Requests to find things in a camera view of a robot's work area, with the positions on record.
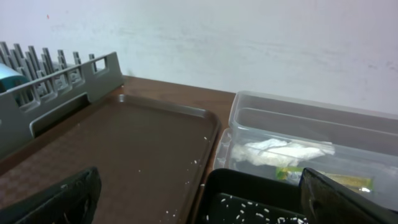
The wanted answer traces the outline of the light blue bowl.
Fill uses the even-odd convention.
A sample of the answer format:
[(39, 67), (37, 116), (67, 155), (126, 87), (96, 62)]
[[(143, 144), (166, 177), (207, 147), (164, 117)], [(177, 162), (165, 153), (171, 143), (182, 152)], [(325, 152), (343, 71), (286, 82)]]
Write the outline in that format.
[(1, 93), (4, 93), (16, 86), (28, 83), (28, 79), (19, 72), (9, 68), (5, 64), (0, 67)]

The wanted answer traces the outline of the green snack wrapper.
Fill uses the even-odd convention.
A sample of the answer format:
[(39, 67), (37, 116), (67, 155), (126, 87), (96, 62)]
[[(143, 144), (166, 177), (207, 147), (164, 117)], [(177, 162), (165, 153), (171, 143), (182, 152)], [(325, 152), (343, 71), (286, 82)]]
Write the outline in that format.
[[(275, 177), (277, 180), (284, 180), (291, 184), (298, 185), (302, 171), (302, 167), (277, 167)], [(355, 192), (370, 193), (374, 190), (372, 178), (331, 174), (322, 171), (320, 171), (320, 173)]]

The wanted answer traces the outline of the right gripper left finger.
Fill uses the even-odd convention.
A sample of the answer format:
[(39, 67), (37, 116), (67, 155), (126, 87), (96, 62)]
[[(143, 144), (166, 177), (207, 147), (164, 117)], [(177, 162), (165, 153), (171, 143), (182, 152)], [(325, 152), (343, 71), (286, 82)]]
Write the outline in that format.
[(1, 223), (91, 223), (101, 194), (101, 178), (89, 167), (1, 209)]

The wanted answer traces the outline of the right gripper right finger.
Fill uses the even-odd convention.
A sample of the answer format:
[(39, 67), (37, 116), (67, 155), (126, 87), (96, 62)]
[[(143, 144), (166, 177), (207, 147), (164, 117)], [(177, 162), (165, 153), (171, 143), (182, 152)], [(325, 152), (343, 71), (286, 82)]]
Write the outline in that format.
[(397, 224), (397, 213), (311, 169), (302, 171), (300, 202), (309, 223)]

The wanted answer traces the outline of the rice and nutshell waste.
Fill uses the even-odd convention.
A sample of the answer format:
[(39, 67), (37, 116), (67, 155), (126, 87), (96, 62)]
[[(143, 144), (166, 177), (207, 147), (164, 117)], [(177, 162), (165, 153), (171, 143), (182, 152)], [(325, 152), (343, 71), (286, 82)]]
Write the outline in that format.
[(301, 214), (228, 194), (216, 194), (204, 207), (197, 223), (202, 224), (308, 224)]

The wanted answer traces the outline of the white napkin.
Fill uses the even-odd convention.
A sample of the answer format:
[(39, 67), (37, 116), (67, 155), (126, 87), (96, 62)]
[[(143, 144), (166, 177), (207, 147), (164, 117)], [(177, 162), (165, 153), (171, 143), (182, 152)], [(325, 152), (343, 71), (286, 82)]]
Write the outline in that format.
[(302, 161), (335, 154), (330, 142), (285, 141), (271, 138), (260, 142), (236, 144), (231, 158), (237, 162), (247, 161), (255, 166), (297, 167)]

